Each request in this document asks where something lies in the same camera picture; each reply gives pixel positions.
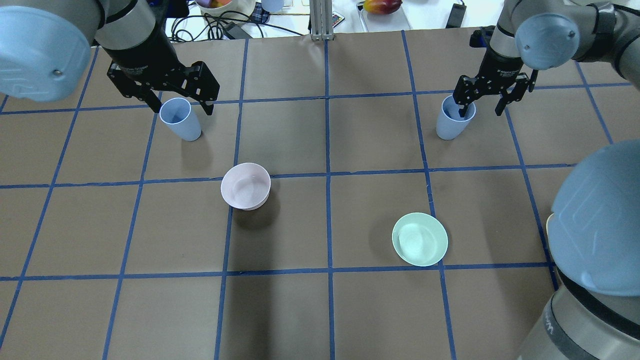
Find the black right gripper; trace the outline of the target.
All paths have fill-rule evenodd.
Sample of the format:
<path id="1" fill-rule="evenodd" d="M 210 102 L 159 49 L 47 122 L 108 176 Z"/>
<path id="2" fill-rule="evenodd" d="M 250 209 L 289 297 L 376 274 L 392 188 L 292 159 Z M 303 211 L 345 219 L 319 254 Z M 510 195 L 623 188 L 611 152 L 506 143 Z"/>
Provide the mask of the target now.
<path id="1" fill-rule="evenodd" d="M 478 72 L 474 76 L 460 75 L 453 91 L 461 120 L 471 120 L 476 114 L 474 101 L 488 95 L 500 98 L 494 114 L 502 116 L 506 107 L 521 101 L 526 91 L 532 92 L 537 84 L 538 70 L 530 74 L 522 71 L 524 62 L 520 57 L 508 57 L 487 48 Z"/>

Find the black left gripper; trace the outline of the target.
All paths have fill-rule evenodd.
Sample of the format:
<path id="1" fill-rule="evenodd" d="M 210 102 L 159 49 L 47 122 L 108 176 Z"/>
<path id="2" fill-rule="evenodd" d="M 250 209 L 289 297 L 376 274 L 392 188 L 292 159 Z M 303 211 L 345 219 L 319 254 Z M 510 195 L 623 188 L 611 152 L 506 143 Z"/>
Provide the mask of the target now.
<path id="1" fill-rule="evenodd" d="M 107 77 L 125 98 L 145 103 L 155 114 L 162 101 L 157 92 L 174 92 L 196 100 L 207 116 L 212 116 L 220 84 L 203 61 L 182 64 L 173 48 L 138 51 L 107 49 L 111 63 Z"/>

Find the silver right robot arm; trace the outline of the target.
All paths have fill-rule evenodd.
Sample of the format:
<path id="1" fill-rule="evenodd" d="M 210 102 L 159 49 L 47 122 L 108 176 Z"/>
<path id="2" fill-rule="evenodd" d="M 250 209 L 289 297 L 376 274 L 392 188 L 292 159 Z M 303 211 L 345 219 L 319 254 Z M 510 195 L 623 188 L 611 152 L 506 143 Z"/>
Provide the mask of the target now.
<path id="1" fill-rule="evenodd" d="M 463 120 L 474 103 L 507 105 L 535 88 L 539 71 L 607 63 L 639 88 L 639 10 L 610 1 L 506 0 L 474 76 L 461 75 L 442 112 Z M 517 360 L 639 358 L 639 140 L 602 146 L 574 164 L 551 203 L 547 246 L 559 281 L 515 354 Z"/>

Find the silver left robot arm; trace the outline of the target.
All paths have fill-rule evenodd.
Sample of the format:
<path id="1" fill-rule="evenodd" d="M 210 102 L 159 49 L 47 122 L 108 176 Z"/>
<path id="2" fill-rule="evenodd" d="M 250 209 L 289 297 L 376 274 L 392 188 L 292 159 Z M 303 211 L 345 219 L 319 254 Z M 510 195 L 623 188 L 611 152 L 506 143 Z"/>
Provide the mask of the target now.
<path id="1" fill-rule="evenodd" d="M 157 92 L 174 92 L 213 113 L 219 82 L 203 61 L 179 61 L 145 0 L 3 0 L 1 92 L 38 102 L 70 96 L 96 44 L 110 56 L 107 77 L 124 98 L 158 113 Z"/>

